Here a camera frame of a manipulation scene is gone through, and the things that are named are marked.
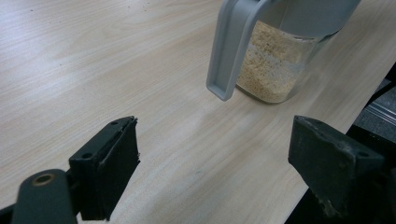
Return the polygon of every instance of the gray plastic handle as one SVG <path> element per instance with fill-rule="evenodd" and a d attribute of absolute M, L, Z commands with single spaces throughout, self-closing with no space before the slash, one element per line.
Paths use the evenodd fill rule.
<path fill-rule="evenodd" d="M 210 58 L 206 86 L 222 101 L 233 95 L 248 42 L 259 16 L 274 0 L 224 1 Z"/>

